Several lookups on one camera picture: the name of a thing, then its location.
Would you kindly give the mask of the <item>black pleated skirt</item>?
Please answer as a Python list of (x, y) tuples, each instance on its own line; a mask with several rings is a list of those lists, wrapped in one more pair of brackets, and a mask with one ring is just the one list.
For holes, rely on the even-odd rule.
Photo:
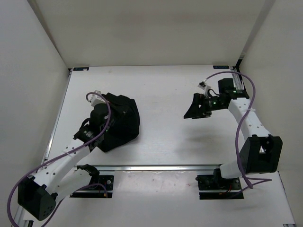
[(109, 152), (139, 135), (140, 115), (134, 99), (124, 95), (104, 95), (111, 109), (111, 122), (98, 148)]

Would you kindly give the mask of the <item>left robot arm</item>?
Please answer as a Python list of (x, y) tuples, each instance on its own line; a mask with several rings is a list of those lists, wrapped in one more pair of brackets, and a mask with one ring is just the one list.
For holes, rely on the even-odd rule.
[(18, 204), (39, 221), (52, 215), (60, 202), (70, 194), (83, 189), (106, 187), (99, 182), (99, 171), (89, 165), (77, 163), (88, 156), (101, 142), (111, 124), (111, 108), (101, 103), (94, 106), (96, 116), (74, 136), (64, 154), (40, 167), (32, 177), (26, 176), (18, 183)]

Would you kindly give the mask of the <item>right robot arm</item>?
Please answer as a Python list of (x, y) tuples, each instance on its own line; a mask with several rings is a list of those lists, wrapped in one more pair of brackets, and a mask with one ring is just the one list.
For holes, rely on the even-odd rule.
[(213, 185), (225, 188), (230, 179), (243, 177), (249, 188), (252, 178), (249, 174), (273, 173), (277, 170), (283, 142), (273, 136), (261, 123), (255, 110), (253, 99), (243, 89), (234, 86), (232, 78), (218, 81), (219, 92), (211, 95), (211, 87), (206, 82), (198, 85), (204, 93), (195, 93), (185, 119), (209, 118), (213, 111), (227, 109), (235, 118), (238, 126), (235, 136), (236, 161), (220, 165), (213, 176)]

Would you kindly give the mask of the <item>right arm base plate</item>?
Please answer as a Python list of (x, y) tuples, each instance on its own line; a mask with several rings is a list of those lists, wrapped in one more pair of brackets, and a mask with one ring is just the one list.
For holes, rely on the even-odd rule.
[(197, 175), (200, 200), (244, 199), (239, 178), (225, 179), (217, 169), (212, 175)]

